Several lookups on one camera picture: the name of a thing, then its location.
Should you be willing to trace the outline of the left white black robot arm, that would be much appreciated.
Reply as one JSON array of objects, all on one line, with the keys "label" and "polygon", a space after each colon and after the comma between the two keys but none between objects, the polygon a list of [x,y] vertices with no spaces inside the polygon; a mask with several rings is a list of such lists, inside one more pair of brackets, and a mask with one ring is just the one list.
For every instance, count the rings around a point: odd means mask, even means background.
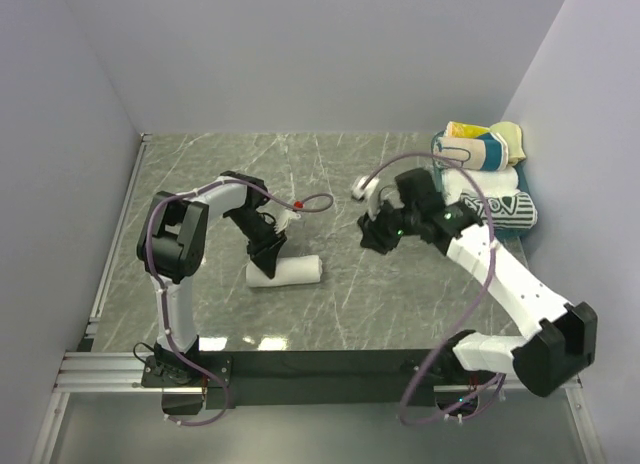
[{"label": "left white black robot arm", "polygon": [[200,375],[223,383],[202,363],[192,308],[192,277],[205,254],[209,223],[231,219],[247,239],[250,262],[272,279],[286,242],[275,220],[259,211],[272,199],[263,180],[233,171],[200,189],[182,194],[161,191],[153,197],[136,254],[156,294],[155,363],[176,384],[190,385]]}]

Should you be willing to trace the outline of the white terry towel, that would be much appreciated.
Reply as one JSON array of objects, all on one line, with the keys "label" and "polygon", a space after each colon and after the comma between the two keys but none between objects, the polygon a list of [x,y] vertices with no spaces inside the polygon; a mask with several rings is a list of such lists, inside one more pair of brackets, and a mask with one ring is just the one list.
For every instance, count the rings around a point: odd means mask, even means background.
[{"label": "white terry towel", "polygon": [[322,272],[322,260],[318,255],[278,258],[273,278],[249,262],[246,266],[246,284],[251,288],[317,284],[321,281]]}]

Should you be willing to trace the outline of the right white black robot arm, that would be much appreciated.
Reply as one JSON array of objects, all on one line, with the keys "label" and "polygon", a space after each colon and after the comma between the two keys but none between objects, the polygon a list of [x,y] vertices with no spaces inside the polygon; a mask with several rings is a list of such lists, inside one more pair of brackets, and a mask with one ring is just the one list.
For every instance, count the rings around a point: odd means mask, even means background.
[{"label": "right white black robot arm", "polygon": [[446,204],[424,168],[395,178],[402,205],[380,197],[376,177],[359,178],[352,196],[368,210],[359,220],[361,246],[379,254],[404,236],[417,236],[482,283],[507,312],[516,336],[467,330],[449,338],[440,371],[452,383],[474,371],[514,374],[534,395],[546,397],[595,361],[598,317],[587,303],[571,304],[536,278],[491,234],[465,203]]}]

